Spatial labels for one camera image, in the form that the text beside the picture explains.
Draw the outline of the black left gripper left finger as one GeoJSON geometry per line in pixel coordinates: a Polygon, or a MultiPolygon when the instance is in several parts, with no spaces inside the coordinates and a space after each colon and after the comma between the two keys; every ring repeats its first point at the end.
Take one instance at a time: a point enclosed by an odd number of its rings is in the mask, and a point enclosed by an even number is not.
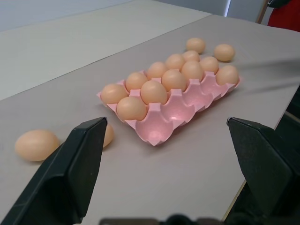
{"type": "Polygon", "coordinates": [[[1,223],[82,223],[97,181],[106,127],[106,117],[75,127],[66,141],[41,164],[1,223]]]}

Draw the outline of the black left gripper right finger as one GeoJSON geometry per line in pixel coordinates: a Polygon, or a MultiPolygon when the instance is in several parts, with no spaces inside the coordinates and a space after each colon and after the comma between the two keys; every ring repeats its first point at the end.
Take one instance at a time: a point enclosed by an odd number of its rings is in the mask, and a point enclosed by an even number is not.
{"type": "Polygon", "coordinates": [[[240,169],[266,225],[300,223],[300,155],[274,129],[227,120],[240,169]]]}

